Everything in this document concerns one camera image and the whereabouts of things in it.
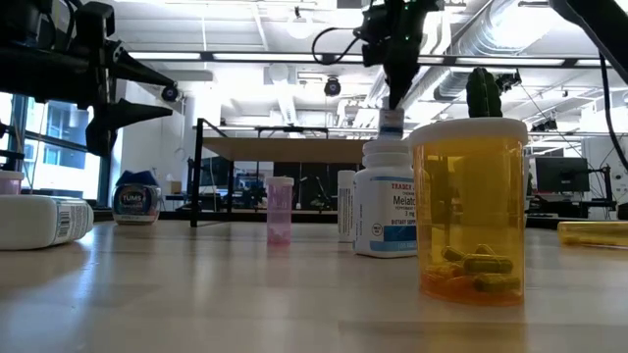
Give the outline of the wooden shelf black legs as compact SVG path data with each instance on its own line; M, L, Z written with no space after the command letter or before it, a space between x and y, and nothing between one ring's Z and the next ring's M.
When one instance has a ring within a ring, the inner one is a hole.
M240 138L229 137L217 126L199 118L195 126L194 158L192 167L191 220L189 224L197 227L197 215L201 213L200 201L200 169L202 150L204 148L227 159L228 195L227 210L234 212L233 197L235 192L235 163L249 162L281 162L281 163L322 163L322 164L355 164L362 160L362 140L331 139L326 137L299 138Z

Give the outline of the white bottle blue label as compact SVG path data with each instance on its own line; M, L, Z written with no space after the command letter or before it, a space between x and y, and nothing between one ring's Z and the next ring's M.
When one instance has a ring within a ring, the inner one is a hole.
M404 134L404 111L402 109L379 111L378 138L401 140Z

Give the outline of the Tums bottle blue cap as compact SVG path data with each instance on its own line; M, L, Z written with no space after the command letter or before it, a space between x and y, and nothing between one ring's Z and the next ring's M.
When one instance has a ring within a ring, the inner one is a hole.
M115 184L113 219L118 225L152 225L159 217L161 188L149 171L124 171Z

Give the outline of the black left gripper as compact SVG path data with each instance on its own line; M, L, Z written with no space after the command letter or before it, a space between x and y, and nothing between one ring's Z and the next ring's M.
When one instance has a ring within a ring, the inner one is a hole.
M134 59L122 41L107 40L95 55L77 44L69 52L59 52L0 41L0 91L30 96L38 102L55 100L94 106L85 141L87 151L99 157L110 156L120 128L173 113L169 108L125 99L111 103L110 68L116 78L176 85L171 78Z

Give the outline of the black table frame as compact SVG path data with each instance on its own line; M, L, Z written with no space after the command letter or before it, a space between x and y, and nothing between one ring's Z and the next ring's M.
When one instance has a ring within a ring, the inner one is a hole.
M161 212L158 219L163 221L187 221L191 220L192 213L189 211ZM199 222L249 222L249 223L265 223L267 214L262 212L254 212L253 210L235 210L234 212L201 212L196 218ZM113 221L113 214L110 211L98 210L94 213L94 221L109 222ZM338 215L332 213L311 213L311 212L293 212L291 214L293 223L306 224L336 224Z

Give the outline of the green cactus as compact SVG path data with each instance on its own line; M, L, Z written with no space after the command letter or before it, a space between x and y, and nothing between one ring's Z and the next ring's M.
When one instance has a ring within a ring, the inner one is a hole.
M477 67L468 76L466 103L470 118L502 118L500 93L494 76Z

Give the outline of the white Melatonin bottle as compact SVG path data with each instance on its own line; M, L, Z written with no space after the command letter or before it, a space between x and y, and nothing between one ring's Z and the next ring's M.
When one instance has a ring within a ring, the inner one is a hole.
M353 177L354 252L374 258L415 256L415 191L407 143L365 143L362 166Z

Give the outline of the slim white text-label bottle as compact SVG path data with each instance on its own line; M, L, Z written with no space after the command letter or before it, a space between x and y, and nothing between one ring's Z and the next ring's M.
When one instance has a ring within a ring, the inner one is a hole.
M338 231L339 242L351 243L354 240L353 221L353 179L355 171L338 172Z

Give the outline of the white bottle barcode label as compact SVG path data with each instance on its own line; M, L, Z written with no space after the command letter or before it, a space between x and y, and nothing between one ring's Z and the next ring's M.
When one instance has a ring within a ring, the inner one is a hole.
M72 242L93 228L94 214L81 199L0 195L0 250L32 250Z

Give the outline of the large amber pill bottle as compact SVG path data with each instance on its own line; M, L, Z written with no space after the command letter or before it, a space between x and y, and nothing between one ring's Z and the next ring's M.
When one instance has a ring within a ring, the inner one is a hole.
M524 123L467 118L408 137L416 196L420 289L446 301L524 300Z

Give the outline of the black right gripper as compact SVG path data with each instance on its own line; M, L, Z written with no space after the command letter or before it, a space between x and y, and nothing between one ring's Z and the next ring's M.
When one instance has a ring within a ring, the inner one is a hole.
M430 12L442 9L441 0L385 0L390 38L385 57L389 109L395 110L417 74L423 27Z

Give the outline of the black computer monitor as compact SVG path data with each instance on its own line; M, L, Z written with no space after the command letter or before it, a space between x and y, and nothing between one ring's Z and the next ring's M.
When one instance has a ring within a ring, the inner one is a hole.
M540 192L589 192L589 165L584 158L537 157L536 183Z

